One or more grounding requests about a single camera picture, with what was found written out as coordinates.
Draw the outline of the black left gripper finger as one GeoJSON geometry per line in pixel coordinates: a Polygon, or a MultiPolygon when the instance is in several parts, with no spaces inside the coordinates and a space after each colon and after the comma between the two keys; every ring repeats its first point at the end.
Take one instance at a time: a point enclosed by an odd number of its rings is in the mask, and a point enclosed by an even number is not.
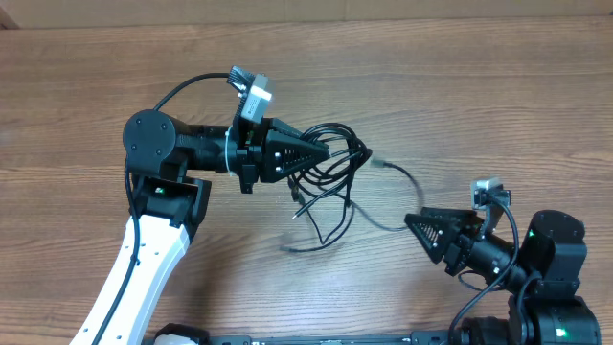
{"type": "Polygon", "coordinates": [[[261,182],[274,183],[329,158],[329,146],[270,130],[264,139],[261,182]]]}
{"type": "Polygon", "coordinates": [[[277,118],[270,119],[270,137],[274,139],[300,139],[302,132],[277,118]]]}

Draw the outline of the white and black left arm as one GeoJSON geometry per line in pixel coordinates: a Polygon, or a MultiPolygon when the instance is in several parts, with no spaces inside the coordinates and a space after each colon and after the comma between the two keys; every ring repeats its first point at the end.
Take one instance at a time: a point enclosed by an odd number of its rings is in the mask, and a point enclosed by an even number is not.
{"type": "Polygon", "coordinates": [[[75,344],[139,344],[162,291],[205,218],[212,184],[190,170],[229,173],[250,194],[329,158],[329,148],[274,118],[188,125],[154,109],[128,119],[123,141],[130,217],[75,344]]]}

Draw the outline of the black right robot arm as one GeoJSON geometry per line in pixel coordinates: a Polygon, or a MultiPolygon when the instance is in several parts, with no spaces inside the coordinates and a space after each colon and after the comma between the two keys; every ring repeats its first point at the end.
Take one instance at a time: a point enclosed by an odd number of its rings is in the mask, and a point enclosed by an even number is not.
{"type": "Polygon", "coordinates": [[[405,222],[430,260],[451,276],[474,272],[510,293],[509,316],[472,317],[453,331],[415,332],[423,344],[599,344],[600,325],[577,295],[587,256],[581,221],[534,214],[521,247],[487,232],[474,211],[424,208],[405,222]]]}

